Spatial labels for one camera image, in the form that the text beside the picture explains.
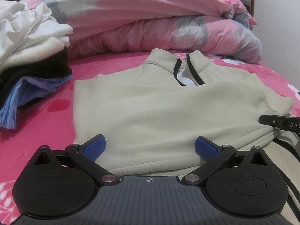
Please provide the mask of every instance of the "light blue cloth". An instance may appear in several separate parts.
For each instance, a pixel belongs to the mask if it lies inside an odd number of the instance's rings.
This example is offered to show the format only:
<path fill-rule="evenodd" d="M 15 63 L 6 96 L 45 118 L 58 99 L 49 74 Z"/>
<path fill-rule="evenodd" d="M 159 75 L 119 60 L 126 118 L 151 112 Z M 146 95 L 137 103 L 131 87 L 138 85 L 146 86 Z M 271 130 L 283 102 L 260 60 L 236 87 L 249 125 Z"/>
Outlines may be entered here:
<path fill-rule="evenodd" d="M 0 110 L 0 127 L 15 129 L 17 107 L 26 104 L 36 97 L 45 97 L 55 92 L 56 87 L 62 85 L 73 76 L 54 79 L 40 79 L 35 77 L 22 77 L 9 93 L 3 108 Z"/>

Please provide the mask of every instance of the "bed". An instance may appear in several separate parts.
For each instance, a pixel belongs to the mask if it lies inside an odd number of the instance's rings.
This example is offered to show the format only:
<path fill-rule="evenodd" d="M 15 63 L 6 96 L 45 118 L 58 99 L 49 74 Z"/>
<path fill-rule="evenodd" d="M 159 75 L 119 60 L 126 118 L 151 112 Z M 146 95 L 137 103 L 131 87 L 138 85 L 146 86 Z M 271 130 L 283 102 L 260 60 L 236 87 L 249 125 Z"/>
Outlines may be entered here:
<path fill-rule="evenodd" d="M 170 50 L 170 52 L 178 58 L 184 58 L 187 51 Z M 16 129 L 0 129 L 0 221 L 2 223 L 10 224 L 19 216 L 12 199 L 12 187 L 36 149 L 41 145 L 48 145 L 52 150 L 58 150 L 73 143 L 75 139 L 72 120 L 74 81 L 91 79 L 99 73 L 110 74 L 138 67 L 149 54 L 150 52 L 105 52 L 71 60 L 69 66 L 73 70 L 73 80 L 63 84 L 56 92 L 51 93 L 40 102 L 19 110 Z M 299 90 L 269 67 L 261 62 L 249 64 L 232 57 L 208 53 L 204 53 L 204 55 L 216 65 L 256 73 L 260 80 L 274 92 L 281 96 L 292 97 L 294 107 L 290 113 L 300 117 Z M 297 143 L 297 138 L 294 135 L 282 136 L 282 138 L 291 140 L 294 144 Z M 278 151 L 285 152 L 280 147 L 278 147 Z M 281 161 L 276 160 L 276 156 L 271 156 L 271 158 L 275 159 L 274 161 L 280 166 Z M 290 162 L 290 165 L 297 165 L 297 167 L 300 165 L 292 158 Z M 284 171 L 292 176 L 291 179 L 295 184 L 300 184 L 299 177 L 296 175 L 296 168 Z M 286 207 L 283 215 L 296 224 L 296 218 L 290 214 L 291 210 Z"/>

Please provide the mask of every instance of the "gray ribbed surface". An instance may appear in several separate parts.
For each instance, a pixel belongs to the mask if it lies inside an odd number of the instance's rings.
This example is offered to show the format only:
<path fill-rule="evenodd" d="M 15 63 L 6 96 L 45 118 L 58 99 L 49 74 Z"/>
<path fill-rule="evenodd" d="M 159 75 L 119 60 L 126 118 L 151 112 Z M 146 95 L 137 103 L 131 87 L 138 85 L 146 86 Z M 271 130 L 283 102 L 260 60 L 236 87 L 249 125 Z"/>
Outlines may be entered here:
<path fill-rule="evenodd" d="M 212 206 L 199 188 L 182 185 L 174 176 L 151 179 L 126 176 L 100 189 L 88 207 L 70 217 L 23 216 L 14 225 L 291 225 L 280 215 L 257 220 L 232 217 Z"/>

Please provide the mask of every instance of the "triangular cutout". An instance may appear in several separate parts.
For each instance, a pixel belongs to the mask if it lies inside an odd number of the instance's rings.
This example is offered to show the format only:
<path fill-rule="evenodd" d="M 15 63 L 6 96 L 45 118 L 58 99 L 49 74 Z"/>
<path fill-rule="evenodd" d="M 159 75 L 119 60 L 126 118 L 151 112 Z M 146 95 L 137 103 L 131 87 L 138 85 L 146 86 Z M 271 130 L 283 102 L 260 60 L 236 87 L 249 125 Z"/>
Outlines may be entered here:
<path fill-rule="evenodd" d="M 260 153 L 256 152 L 253 156 L 253 158 L 251 159 L 251 164 L 256 164 L 256 165 L 262 165 L 262 166 L 266 166 L 266 162 L 263 159 L 263 157 L 261 156 Z"/>
<path fill-rule="evenodd" d="M 34 165 L 43 165 L 43 164 L 49 164 L 51 163 L 49 156 L 47 155 L 47 152 L 42 151 L 39 155 L 39 157 L 37 158 L 37 160 L 35 161 Z"/>

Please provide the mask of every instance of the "blue gripper pad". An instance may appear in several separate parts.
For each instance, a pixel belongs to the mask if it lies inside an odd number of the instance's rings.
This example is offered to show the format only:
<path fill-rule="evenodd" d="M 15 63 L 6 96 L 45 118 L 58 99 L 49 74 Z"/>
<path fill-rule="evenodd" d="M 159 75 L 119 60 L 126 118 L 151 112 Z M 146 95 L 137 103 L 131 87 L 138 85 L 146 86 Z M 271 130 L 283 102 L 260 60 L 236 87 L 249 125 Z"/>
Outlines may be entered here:
<path fill-rule="evenodd" d="M 222 149 L 214 142 L 211 142 L 203 136 L 199 136 L 195 142 L 195 150 L 198 155 L 208 162 L 217 156 Z"/>
<path fill-rule="evenodd" d="M 105 151 L 105 146 L 105 137 L 102 134 L 98 134 L 82 144 L 79 151 L 94 162 Z"/>

